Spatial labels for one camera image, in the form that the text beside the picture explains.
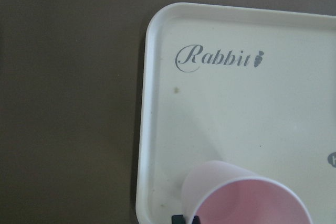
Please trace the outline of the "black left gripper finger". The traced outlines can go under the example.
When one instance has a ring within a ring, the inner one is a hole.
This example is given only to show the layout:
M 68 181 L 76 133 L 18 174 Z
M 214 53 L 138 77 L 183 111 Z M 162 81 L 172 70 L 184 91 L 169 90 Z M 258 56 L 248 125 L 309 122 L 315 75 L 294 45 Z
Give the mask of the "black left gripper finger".
M 188 217 L 186 214 L 174 214 L 171 216 L 171 224 L 200 224 L 200 216 L 195 214 L 192 217 Z

